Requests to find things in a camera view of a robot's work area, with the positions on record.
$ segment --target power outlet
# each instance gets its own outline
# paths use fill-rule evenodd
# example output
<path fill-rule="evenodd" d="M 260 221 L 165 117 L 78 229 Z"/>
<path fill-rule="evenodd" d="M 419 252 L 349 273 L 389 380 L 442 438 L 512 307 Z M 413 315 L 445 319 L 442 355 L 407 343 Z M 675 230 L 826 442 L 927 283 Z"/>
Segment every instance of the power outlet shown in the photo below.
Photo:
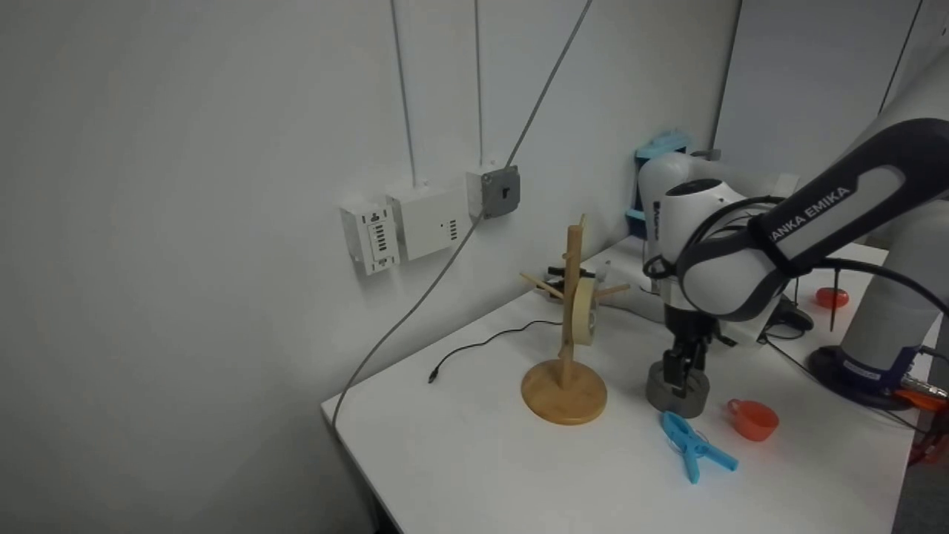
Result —
<path fill-rule="evenodd" d="M 358 276 L 374 276 L 399 264 L 389 200 L 352 199 L 340 203 L 340 217 Z"/>
<path fill-rule="evenodd" d="M 462 200 L 450 188 L 419 187 L 389 193 L 407 261 L 450 249 L 462 234 Z"/>
<path fill-rule="evenodd" d="M 469 212 L 497 220 L 522 203 L 522 175 L 516 166 L 469 175 Z"/>

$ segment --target blue clothespin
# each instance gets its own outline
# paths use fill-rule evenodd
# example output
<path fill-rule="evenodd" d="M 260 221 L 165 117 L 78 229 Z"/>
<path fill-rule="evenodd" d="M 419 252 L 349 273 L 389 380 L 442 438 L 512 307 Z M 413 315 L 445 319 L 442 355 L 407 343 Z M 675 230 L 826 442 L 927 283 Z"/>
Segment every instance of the blue clothespin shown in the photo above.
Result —
<path fill-rule="evenodd" d="M 690 482 L 700 481 L 700 457 L 709 457 L 712 463 L 720 463 L 723 469 L 734 470 L 737 458 L 720 448 L 714 448 L 712 442 L 706 442 L 702 435 L 697 435 L 690 430 L 690 424 L 680 414 L 680 411 L 662 411 L 659 414 L 663 435 L 671 435 L 685 458 L 685 475 Z"/>

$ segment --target red object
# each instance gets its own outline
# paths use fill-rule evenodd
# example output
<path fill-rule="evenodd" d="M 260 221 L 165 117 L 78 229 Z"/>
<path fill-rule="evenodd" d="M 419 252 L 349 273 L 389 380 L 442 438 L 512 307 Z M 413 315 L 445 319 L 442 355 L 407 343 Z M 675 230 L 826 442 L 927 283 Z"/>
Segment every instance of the red object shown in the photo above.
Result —
<path fill-rule="evenodd" d="M 843 304 L 847 304 L 852 301 L 852 297 L 847 297 L 847 291 L 832 291 L 832 288 L 819 288 L 819 292 L 816 292 L 816 301 L 822 304 L 822 307 L 843 307 Z"/>
<path fill-rule="evenodd" d="M 909 466 L 943 463 L 949 457 L 949 401 L 917 389 L 896 389 L 896 395 L 909 401 L 918 411 L 930 411 L 927 430 L 912 442 Z"/>
<path fill-rule="evenodd" d="M 764 442 L 780 424 L 776 411 L 755 401 L 728 401 L 728 420 L 751 442 Z"/>

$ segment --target white table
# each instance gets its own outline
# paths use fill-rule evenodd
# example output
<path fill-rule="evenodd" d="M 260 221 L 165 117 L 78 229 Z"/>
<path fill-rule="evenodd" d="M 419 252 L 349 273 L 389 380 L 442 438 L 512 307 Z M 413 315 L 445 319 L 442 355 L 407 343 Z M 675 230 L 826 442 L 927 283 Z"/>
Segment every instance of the white table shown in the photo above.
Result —
<path fill-rule="evenodd" d="M 637 261 L 634 249 L 626 242 L 608 258 Z M 462 353 L 427 386 L 450 346 L 537 318 L 558 319 L 558 307 L 524 292 L 349 390 L 340 442 L 407 534 L 890 534 L 909 430 L 835 398 L 770 346 L 709 353 L 712 398 L 693 426 L 740 466 L 723 470 L 702 458 L 697 485 L 642 398 L 647 366 L 671 343 L 662 322 L 595 315 L 579 359 L 605 375 L 608 407 L 585 426 L 540 420 L 518 398 L 522 374 L 558 353 L 552 325 Z M 822 340 L 832 335 L 785 346 L 803 353 Z M 770 402 L 783 418 L 773 438 L 734 435 L 723 418 L 728 398 Z"/>

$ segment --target black cable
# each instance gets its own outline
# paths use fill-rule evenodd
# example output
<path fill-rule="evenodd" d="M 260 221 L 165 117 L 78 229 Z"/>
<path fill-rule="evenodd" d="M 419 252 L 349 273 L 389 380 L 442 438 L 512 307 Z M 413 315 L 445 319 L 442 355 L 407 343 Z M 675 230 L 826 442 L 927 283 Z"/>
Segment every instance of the black cable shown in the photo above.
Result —
<path fill-rule="evenodd" d="M 476 166 L 484 166 L 484 68 L 479 68 L 479 0 L 475 0 L 475 102 L 476 102 Z"/>
<path fill-rule="evenodd" d="M 472 239 L 475 229 L 479 220 L 472 220 L 472 229 L 465 230 L 462 242 L 456 242 L 456 249 L 450 252 L 450 258 L 445 261 L 445 267 L 435 273 L 435 277 L 420 291 L 420 297 L 408 304 L 408 312 L 402 312 L 402 318 L 398 318 L 383 337 L 361 355 L 361 362 L 356 365 L 356 371 L 349 374 L 344 390 L 338 395 L 334 407 L 333 407 L 333 418 L 328 424 L 334 426 L 338 411 L 352 389 L 352 383 L 358 380 L 361 366 L 380 353 L 380 346 L 395 335 L 395 328 L 399 328 L 419 307 L 420 301 L 438 288 L 438 282 L 445 277 L 445 273 L 450 270 L 450 264 L 456 261 L 456 255 L 465 249 L 465 242 Z"/>
<path fill-rule="evenodd" d="M 797 362 L 788 350 L 776 346 L 768 335 L 761 335 L 761 340 L 764 340 L 773 353 L 780 353 L 785 362 L 792 362 L 795 366 L 801 366 L 806 375 L 811 375 L 803 362 Z M 912 430 L 917 435 L 921 435 L 921 438 L 927 435 L 927 430 L 905 420 L 900 414 L 896 414 L 896 411 L 890 411 L 890 408 L 880 408 L 880 411 L 890 414 L 892 420 L 898 420 L 900 426 Z"/>
<path fill-rule="evenodd" d="M 896 74 L 898 74 L 900 59 L 905 59 L 905 54 L 906 54 L 906 48 L 909 48 L 909 34 L 917 33 L 918 12 L 921 12 L 921 0 L 917 0 L 917 9 L 912 9 L 912 18 L 909 18 L 909 27 L 906 27 L 906 34 L 905 34 L 900 43 L 898 43 L 898 54 L 896 54 L 896 61 L 892 61 L 892 70 L 890 70 L 890 79 L 886 79 L 886 88 L 883 88 L 878 116 L 883 116 L 883 108 L 886 108 L 886 99 L 890 99 L 890 92 L 892 92 Z"/>
<path fill-rule="evenodd" d="M 533 117 L 537 117 L 537 108 L 540 108 L 545 92 L 552 88 L 552 83 L 555 83 L 555 76 L 558 76 L 558 70 L 559 70 L 564 55 L 567 55 L 568 48 L 571 48 L 574 33 L 585 27 L 585 18 L 588 18 L 591 6 L 594 6 L 594 0 L 588 0 L 588 2 L 585 2 L 585 12 L 574 18 L 574 22 L 571 22 L 571 30 L 568 30 L 568 39 L 567 39 L 564 48 L 559 48 L 559 55 L 558 55 L 555 68 L 545 74 L 545 83 L 542 83 L 542 88 L 540 88 L 540 95 L 537 95 L 537 99 L 533 99 L 533 108 L 531 108 L 522 132 L 516 135 L 516 143 L 512 143 L 512 147 L 510 147 L 510 154 L 506 154 L 503 169 L 512 163 L 516 151 L 522 147 L 522 143 L 524 143 L 524 135 L 528 135 L 528 131 L 531 131 L 531 125 L 533 125 Z"/>
<path fill-rule="evenodd" d="M 407 83 L 402 34 L 399 34 L 399 27 L 398 27 L 395 0 L 389 0 L 389 18 L 392 18 L 392 39 L 395 39 L 398 92 L 399 92 L 399 99 L 402 99 L 407 151 L 408 151 L 408 169 L 413 169 L 413 183 L 416 183 L 419 181 L 419 166 L 416 166 L 408 88 L 407 88 L 408 83 Z"/>
<path fill-rule="evenodd" d="M 758 203 L 780 203 L 780 200 L 785 200 L 785 199 L 780 199 L 780 196 L 746 196 L 746 199 L 737 199 L 737 200 L 731 200 L 731 203 L 723 203 L 723 208 L 712 211 L 712 212 L 687 234 L 687 239 L 685 239 L 681 249 L 690 249 L 693 242 L 700 242 L 700 239 L 709 236 L 712 230 L 720 230 L 720 229 L 714 229 L 714 226 L 723 221 L 727 217 L 737 212 L 737 211 L 754 211 L 754 208 L 758 208 Z"/>
<path fill-rule="evenodd" d="M 949 355 L 946 355 L 946 353 L 939 353 L 939 350 L 935 350 L 935 346 L 912 343 L 912 350 L 917 350 L 917 353 L 924 353 L 924 355 L 930 355 L 930 359 L 936 359 L 936 362 L 943 362 L 943 365 L 949 365 Z"/>
<path fill-rule="evenodd" d="M 717 125 L 720 125 L 723 95 L 727 95 L 728 70 L 731 70 L 731 59 L 734 59 L 740 12 L 743 12 L 743 0 L 737 0 L 737 6 L 734 6 L 728 51 L 723 54 L 723 76 L 720 76 L 717 98 L 714 98 L 709 154 L 714 154 L 714 143 L 717 143 Z"/>
<path fill-rule="evenodd" d="M 921 426 L 917 426 L 917 424 L 905 420 L 900 414 L 896 414 L 896 411 L 890 411 L 890 408 L 880 408 L 880 411 L 886 411 L 896 424 L 900 424 L 900 426 L 912 430 L 917 435 L 927 438 L 927 430 L 921 430 Z"/>
<path fill-rule="evenodd" d="M 537 117 L 537 108 L 540 108 L 540 102 L 542 102 L 552 79 L 558 76 L 559 61 L 564 61 L 567 51 L 571 48 L 574 33 L 582 30 L 582 22 L 585 22 L 585 18 L 588 18 L 588 12 L 591 12 L 591 2 L 594 2 L 594 0 L 585 2 L 585 12 L 582 12 L 579 19 L 571 22 L 568 39 L 567 39 L 567 43 L 564 43 L 555 68 L 548 70 L 548 76 L 545 76 L 537 99 L 533 99 L 533 108 L 531 108 L 531 116 L 528 116 L 518 140 L 516 140 L 512 147 L 510 147 L 510 157 L 506 157 L 503 169 L 512 163 L 516 151 L 522 147 L 522 143 L 524 143 L 524 135 L 528 135 L 528 131 L 531 131 L 531 125 L 533 125 L 533 117 Z M 395 0 L 392 0 L 395 39 L 399 40 L 399 34 L 398 34 L 398 19 L 395 19 L 395 18 L 398 18 L 398 12 L 395 12 Z M 450 270 L 450 264 L 454 264 L 456 255 L 465 249 L 469 236 L 475 234 L 476 221 L 479 221 L 479 220 L 472 221 L 472 229 L 469 229 L 469 234 L 462 236 L 462 242 L 450 252 L 450 258 L 445 261 L 445 267 L 438 270 L 438 276 L 420 291 L 420 297 L 408 304 L 408 312 L 407 312 L 402 318 L 398 318 L 398 319 L 383 332 L 383 337 L 361 355 L 361 362 L 356 365 L 356 371 L 349 374 L 346 386 L 340 389 L 340 395 L 338 395 L 338 401 L 334 401 L 334 407 L 333 407 L 333 418 L 328 418 L 333 426 L 334 426 L 338 411 L 340 411 L 340 407 L 344 407 L 352 383 L 358 380 L 361 366 L 380 353 L 380 346 L 383 346 L 383 343 L 420 307 L 420 301 L 438 288 L 438 282 L 445 277 L 445 273 Z"/>
<path fill-rule="evenodd" d="M 485 346 L 485 343 L 493 343 L 493 340 L 500 337 L 500 335 L 524 332 L 524 328 L 531 328 L 531 325 L 537 325 L 537 322 L 559 325 L 558 319 L 531 319 L 531 322 L 522 322 L 522 325 L 516 325 L 516 328 L 493 332 L 493 335 L 484 337 L 484 340 L 460 343 L 460 346 L 454 346 L 450 353 L 445 353 L 445 355 L 435 362 L 435 366 L 427 374 L 427 383 L 435 383 L 438 374 L 442 374 L 442 365 L 445 365 L 447 359 L 454 359 L 456 353 L 465 353 L 465 350 L 475 350 L 475 346 Z"/>
<path fill-rule="evenodd" d="M 788 350 L 776 346 L 776 343 L 770 340 L 770 335 L 761 335 L 761 340 L 764 340 L 773 353 L 780 353 L 785 362 L 792 362 L 795 366 L 801 366 L 801 371 L 810 375 L 806 365 L 797 362 Z"/>
<path fill-rule="evenodd" d="M 936 304 L 943 315 L 949 315 L 949 304 L 946 300 L 939 300 L 936 292 L 930 292 L 924 283 L 918 283 L 917 277 L 909 276 L 900 276 L 896 270 L 886 270 L 880 264 L 862 264 L 862 261 L 847 261 L 847 258 L 825 258 L 822 264 L 816 264 L 816 270 L 856 270 L 856 273 L 871 273 L 871 276 L 880 276 L 880 277 L 892 277 L 909 291 L 917 291 L 921 300 L 927 300 L 930 304 Z"/>
<path fill-rule="evenodd" d="M 832 270 L 832 291 L 829 291 L 829 332 L 835 325 L 835 292 L 838 292 L 838 267 Z"/>

